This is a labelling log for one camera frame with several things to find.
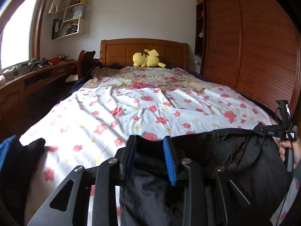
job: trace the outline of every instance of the wooden headboard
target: wooden headboard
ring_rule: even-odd
[[[133,66],[132,56],[141,50],[155,49],[160,61],[166,65],[175,65],[189,69],[188,44],[170,40],[124,38],[102,40],[100,44],[100,61],[103,66],[120,64]]]

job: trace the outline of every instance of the wooden desk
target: wooden desk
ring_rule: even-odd
[[[0,87],[0,142],[11,135],[22,135],[33,124],[26,97],[51,82],[76,74],[78,61],[61,63],[25,74]]]

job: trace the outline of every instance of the red bowl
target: red bowl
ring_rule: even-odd
[[[57,65],[61,59],[60,58],[53,58],[49,59],[48,61],[53,63],[53,65]]]

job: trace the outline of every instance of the hand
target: hand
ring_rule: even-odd
[[[280,141],[279,146],[280,146],[280,148],[279,148],[280,158],[284,162],[285,161],[285,148],[291,149],[292,144],[289,140]],[[293,148],[294,148],[294,169],[295,169],[301,159],[301,143],[300,143],[299,139],[297,139],[297,141],[293,142]]]

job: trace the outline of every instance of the bolt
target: bolt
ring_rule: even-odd
[[[118,159],[115,157],[109,159],[110,164],[115,164],[117,161],[118,161]]]
[[[219,172],[224,172],[226,168],[224,166],[217,166],[216,170],[218,170]]]
[[[191,163],[191,159],[189,159],[189,158],[184,158],[184,159],[182,160],[182,162],[183,162],[184,164],[190,164],[190,163]]]
[[[74,169],[74,171],[75,172],[81,172],[81,171],[83,171],[85,168],[83,167],[83,166],[77,166],[75,169]]]

